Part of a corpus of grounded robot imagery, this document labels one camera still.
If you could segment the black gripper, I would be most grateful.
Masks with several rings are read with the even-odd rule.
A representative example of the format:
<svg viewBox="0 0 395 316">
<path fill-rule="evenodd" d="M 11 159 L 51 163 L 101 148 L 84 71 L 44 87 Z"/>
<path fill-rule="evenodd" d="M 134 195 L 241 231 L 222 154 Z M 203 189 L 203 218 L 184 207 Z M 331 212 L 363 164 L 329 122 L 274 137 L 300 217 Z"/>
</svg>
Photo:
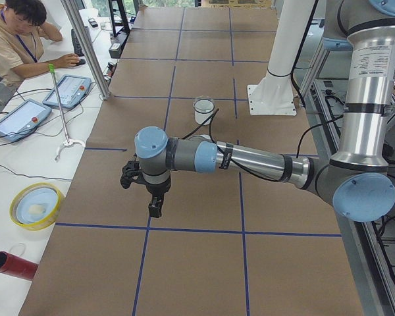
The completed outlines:
<svg viewBox="0 0 395 316">
<path fill-rule="evenodd" d="M 150 217 L 161 217 L 164 195 L 171 188 L 171 180 L 166 180 L 159 184 L 147 183 L 147 191 L 152 195 L 152 199 L 148 205 Z"/>
</svg>

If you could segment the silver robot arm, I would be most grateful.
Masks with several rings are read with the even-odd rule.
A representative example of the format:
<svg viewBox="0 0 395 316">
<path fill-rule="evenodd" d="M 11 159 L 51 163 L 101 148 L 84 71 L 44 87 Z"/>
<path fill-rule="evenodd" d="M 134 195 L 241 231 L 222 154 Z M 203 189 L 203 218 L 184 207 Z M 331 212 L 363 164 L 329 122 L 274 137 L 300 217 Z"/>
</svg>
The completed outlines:
<svg viewBox="0 0 395 316">
<path fill-rule="evenodd" d="M 122 170 L 122 187 L 144 185 L 151 194 L 149 214 L 160 217 L 171 172 L 238 169 L 310 191 L 355 222 L 386 215 L 395 204 L 395 186 L 382 156 L 395 77 L 395 1 L 329 1 L 324 41 L 352 46 L 340 142 L 328 161 L 202 136 L 170 138 L 149 126 L 135 136 L 135 158 Z"/>
</svg>

